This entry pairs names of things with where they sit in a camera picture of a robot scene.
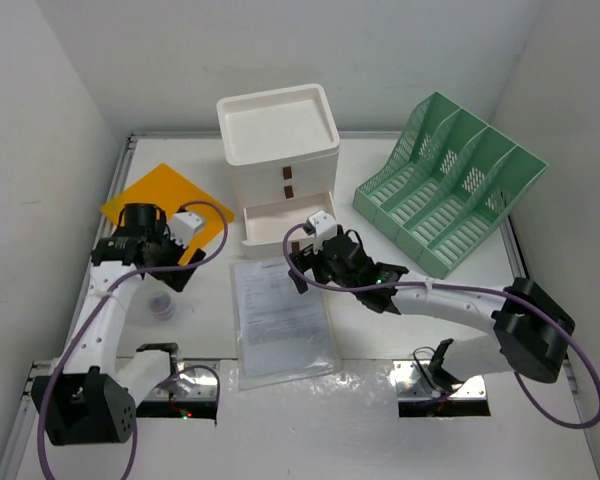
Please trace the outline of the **white drawer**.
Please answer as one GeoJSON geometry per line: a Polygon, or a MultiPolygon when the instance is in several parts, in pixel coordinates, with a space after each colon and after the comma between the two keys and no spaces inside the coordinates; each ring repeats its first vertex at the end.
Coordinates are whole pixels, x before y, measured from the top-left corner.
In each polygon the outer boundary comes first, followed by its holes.
{"type": "Polygon", "coordinates": [[[335,217],[330,192],[244,208],[244,255],[249,259],[281,256],[283,237],[287,231],[296,224],[305,223],[309,216],[321,210],[335,217]]]}

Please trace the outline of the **green file organizer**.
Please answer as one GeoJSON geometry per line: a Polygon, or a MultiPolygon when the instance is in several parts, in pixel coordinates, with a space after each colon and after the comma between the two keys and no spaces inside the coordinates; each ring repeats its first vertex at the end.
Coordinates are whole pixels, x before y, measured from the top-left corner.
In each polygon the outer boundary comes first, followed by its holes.
{"type": "Polygon", "coordinates": [[[548,165],[435,92],[412,111],[353,208],[426,274],[444,279],[503,221],[548,165]]]}

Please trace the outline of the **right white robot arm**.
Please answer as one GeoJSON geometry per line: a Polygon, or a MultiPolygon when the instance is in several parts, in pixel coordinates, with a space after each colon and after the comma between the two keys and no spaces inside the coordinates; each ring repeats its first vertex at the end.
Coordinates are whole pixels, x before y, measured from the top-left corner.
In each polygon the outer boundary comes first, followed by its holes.
{"type": "Polygon", "coordinates": [[[491,373],[552,384],[573,346],[574,321],[530,279],[493,288],[451,284],[374,261],[359,237],[341,228],[301,250],[285,241],[283,254],[299,293],[347,293],[378,314],[426,316],[478,331],[469,340],[441,340],[421,368],[421,381],[441,396],[491,373]]]}

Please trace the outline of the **yellow plastic folder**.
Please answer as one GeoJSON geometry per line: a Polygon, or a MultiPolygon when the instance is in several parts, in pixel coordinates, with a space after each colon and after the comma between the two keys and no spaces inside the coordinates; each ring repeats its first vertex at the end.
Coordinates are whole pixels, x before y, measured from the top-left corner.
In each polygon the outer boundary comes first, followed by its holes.
{"type": "MultiPolygon", "coordinates": [[[[112,200],[103,204],[100,211],[112,224],[116,225],[119,213],[125,204],[151,203],[161,207],[166,212],[167,219],[170,220],[183,204],[199,200],[216,205],[225,214],[228,223],[234,220],[235,214],[228,207],[187,180],[170,166],[162,163],[130,187],[124,189],[112,200]]],[[[223,232],[222,221],[211,207],[196,205],[188,207],[187,210],[202,216],[205,220],[205,226],[189,242],[186,253],[179,261],[180,265],[188,262],[197,249],[203,249],[218,234],[223,232]]]]}

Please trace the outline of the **white drawer cabinet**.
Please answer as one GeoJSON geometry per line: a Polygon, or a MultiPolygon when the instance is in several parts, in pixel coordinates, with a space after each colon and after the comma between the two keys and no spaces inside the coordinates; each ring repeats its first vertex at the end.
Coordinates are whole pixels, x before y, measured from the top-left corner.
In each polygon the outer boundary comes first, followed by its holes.
{"type": "Polygon", "coordinates": [[[334,190],[340,136],[321,85],[227,97],[216,111],[242,208],[334,190]]]}

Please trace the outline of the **white foam board cover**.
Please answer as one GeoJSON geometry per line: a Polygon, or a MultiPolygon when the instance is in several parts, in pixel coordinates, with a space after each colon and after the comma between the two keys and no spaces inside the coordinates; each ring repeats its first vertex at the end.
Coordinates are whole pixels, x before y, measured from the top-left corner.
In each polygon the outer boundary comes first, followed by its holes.
{"type": "Polygon", "coordinates": [[[142,419],[136,448],[49,446],[59,479],[594,479],[566,380],[485,379],[486,417],[403,418],[392,366],[350,361],[332,376],[254,390],[221,365],[216,421],[142,419]]]}

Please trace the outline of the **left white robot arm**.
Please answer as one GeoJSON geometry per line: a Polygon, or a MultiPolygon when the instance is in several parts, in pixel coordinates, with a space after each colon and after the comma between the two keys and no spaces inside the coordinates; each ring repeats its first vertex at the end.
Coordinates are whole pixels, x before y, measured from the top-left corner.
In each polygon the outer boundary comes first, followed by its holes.
{"type": "Polygon", "coordinates": [[[173,216],[154,204],[123,207],[113,233],[91,252],[89,285],[77,332],[60,367],[35,379],[31,396],[45,437],[54,446],[124,443],[136,408],[175,369],[174,343],[145,344],[116,366],[127,310],[146,275],[180,292],[194,268],[179,269],[204,219],[179,209],[173,216]]]}

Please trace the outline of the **clear document sleeve with papers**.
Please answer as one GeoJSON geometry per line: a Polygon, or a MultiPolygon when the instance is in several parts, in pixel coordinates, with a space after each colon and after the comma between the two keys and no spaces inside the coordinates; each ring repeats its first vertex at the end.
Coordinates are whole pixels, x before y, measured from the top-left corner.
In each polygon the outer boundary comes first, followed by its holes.
{"type": "Polygon", "coordinates": [[[298,293],[284,258],[236,262],[231,284],[240,389],[341,370],[325,295],[298,293]]]}

